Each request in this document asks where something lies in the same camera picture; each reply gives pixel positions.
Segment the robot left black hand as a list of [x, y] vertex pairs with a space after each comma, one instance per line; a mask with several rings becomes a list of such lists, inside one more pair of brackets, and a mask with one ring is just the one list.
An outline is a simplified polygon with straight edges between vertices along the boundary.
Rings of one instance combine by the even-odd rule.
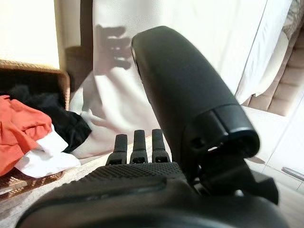
[[259, 136], [208, 60], [180, 33], [135, 35], [133, 60], [160, 128], [152, 162], [118, 135], [105, 166], [53, 189], [18, 228], [286, 228], [274, 180], [251, 171]]

